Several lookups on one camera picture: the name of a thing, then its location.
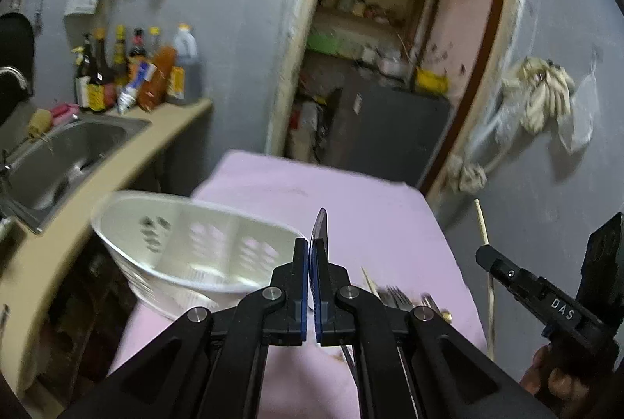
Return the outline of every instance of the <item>stainless steel sink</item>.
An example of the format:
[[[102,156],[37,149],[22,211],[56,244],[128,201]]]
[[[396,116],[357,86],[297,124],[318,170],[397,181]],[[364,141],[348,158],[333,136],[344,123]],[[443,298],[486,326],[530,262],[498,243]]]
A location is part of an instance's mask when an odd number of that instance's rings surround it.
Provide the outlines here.
[[[40,233],[55,211],[106,157],[150,123],[77,115],[44,139],[21,146],[0,172],[0,210]]]

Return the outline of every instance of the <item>black pan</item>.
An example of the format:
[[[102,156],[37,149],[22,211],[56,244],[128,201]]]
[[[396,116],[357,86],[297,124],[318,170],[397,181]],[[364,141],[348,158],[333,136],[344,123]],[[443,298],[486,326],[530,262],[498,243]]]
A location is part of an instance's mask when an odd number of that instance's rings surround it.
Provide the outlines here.
[[[0,76],[0,125],[19,102],[32,94],[34,56],[35,38],[28,18],[21,13],[0,16],[0,67],[10,66],[21,71],[29,87],[28,90],[23,90],[11,74]]]

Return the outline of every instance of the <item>metal screw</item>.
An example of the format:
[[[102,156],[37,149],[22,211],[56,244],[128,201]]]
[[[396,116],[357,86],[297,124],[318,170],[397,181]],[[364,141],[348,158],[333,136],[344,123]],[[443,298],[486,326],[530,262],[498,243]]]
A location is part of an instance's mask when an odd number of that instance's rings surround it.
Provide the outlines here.
[[[418,320],[427,322],[433,318],[433,310],[426,306],[419,306],[414,309],[414,316]]]
[[[353,287],[353,285],[345,285],[340,289],[340,295],[347,299],[353,299],[360,295],[360,290],[357,287]]]
[[[262,291],[262,297],[274,301],[282,295],[282,290],[279,287],[267,287]]]
[[[204,307],[191,308],[186,314],[186,318],[188,318],[191,322],[202,322],[206,320],[207,316],[208,310]]]

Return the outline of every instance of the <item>yellow basket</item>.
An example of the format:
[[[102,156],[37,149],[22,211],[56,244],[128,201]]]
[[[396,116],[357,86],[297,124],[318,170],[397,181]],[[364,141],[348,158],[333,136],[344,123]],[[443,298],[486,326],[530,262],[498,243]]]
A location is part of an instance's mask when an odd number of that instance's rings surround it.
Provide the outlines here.
[[[416,69],[416,86],[436,93],[447,93],[449,90],[447,76],[438,76],[431,71]]]

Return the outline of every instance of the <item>pink tablecloth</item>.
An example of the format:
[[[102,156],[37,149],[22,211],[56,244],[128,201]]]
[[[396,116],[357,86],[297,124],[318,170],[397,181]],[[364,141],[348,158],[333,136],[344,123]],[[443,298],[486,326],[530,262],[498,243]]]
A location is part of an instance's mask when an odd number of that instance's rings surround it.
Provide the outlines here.
[[[328,213],[330,261],[363,288],[361,267],[377,285],[397,285],[417,299],[430,293],[453,326],[481,350],[477,309],[450,248],[422,195],[405,184],[242,151],[229,152],[193,196],[236,207],[311,234],[321,207]],[[139,305],[111,371],[169,325]],[[358,394],[346,364],[314,343],[308,320],[303,347],[270,347],[258,417],[359,418]]]

